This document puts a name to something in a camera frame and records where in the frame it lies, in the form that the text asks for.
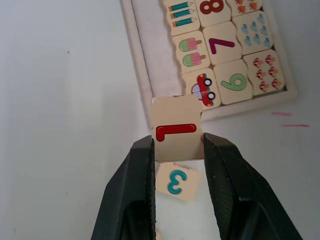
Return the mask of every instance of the red number 1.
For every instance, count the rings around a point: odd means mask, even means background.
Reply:
[[[203,1],[200,4],[200,11],[203,14],[210,14],[211,12],[220,13],[224,9],[224,2],[223,0],[210,0],[210,1]]]
[[[210,44],[212,54],[217,53],[216,44],[229,47],[229,48],[234,48],[236,46],[236,44],[233,41],[226,41],[226,40],[221,40],[216,38],[210,38],[209,44]]]
[[[158,126],[155,129],[155,137],[158,142],[163,142],[166,134],[194,133],[196,130],[197,126],[195,124]]]

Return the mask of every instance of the teal number 3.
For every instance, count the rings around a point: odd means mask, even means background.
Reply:
[[[232,75],[229,81],[230,83],[226,81],[221,81],[221,85],[233,91],[241,91],[247,87],[247,79],[242,74],[237,73]]]
[[[168,191],[169,191],[169,193],[171,193],[173,195],[178,195],[182,192],[182,189],[180,187],[178,187],[177,189],[174,189],[174,186],[179,185],[179,181],[176,179],[176,176],[180,176],[183,181],[187,180],[187,174],[185,174],[181,170],[173,170],[170,173],[171,182],[169,182],[169,184],[168,184]]]

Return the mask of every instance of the red number 8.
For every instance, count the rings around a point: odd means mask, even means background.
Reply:
[[[200,4],[200,10],[203,14],[210,14],[211,12],[219,13],[224,9],[224,2],[223,0],[210,0],[210,1],[203,1]]]

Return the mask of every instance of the printed number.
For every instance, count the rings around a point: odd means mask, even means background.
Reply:
[[[210,0],[203,1],[200,4],[200,11],[203,14],[210,14],[211,12],[220,13],[224,9],[224,1],[223,0]]]
[[[182,193],[182,189],[180,187],[174,189],[174,186],[178,186],[180,184],[179,181],[176,179],[176,176],[180,176],[183,181],[187,181],[187,174],[185,174],[181,170],[173,170],[170,173],[170,181],[171,182],[169,182],[169,184],[168,184],[168,191],[169,191],[169,193],[171,193],[173,195],[178,195],[178,194]]]
[[[233,41],[226,41],[226,40],[221,40],[216,38],[210,38],[209,44],[210,44],[212,54],[217,53],[216,45],[221,45],[229,48],[234,48],[236,46],[236,44]]]
[[[165,140],[166,134],[194,133],[196,130],[197,130],[197,126],[195,124],[158,126],[155,129],[155,137],[158,142],[163,142]]]
[[[230,77],[230,83],[226,81],[222,81],[221,85],[224,86],[227,89],[233,90],[233,91],[241,91],[247,87],[247,79],[242,74],[234,74]]]

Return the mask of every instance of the pink line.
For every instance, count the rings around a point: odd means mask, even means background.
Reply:
[[[301,127],[301,128],[309,128],[310,125],[308,125],[308,124],[286,124],[286,125],[282,125],[282,127],[292,127],[292,128]]]
[[[272,115],[279,115],[279,116],[284,116],[284,117],[290,117],[292,116],[292,113],[290,112],[282,112],[282,111],[274,111]]]

